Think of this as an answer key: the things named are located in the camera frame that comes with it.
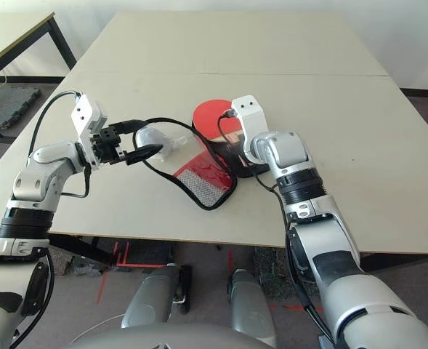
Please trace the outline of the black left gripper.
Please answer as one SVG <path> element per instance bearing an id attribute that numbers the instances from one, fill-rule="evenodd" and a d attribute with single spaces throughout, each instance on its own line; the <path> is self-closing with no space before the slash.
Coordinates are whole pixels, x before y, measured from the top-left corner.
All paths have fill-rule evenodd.
<path id="1" fill-rule="evenodd" d="M 98 134 L 92 136 L 94 155 L 104 164 L 117 164 L 123 161 L 130 166 L 147 160 L 157 154 L 162 149 L 162 145 L 144 145 L 130 152 L 123 151 L 120 147 L 120 135 L 135 133 L 147 125 L 146 121 L 132 119 L 115 123 L 113 127 L 101 129 Z"/>

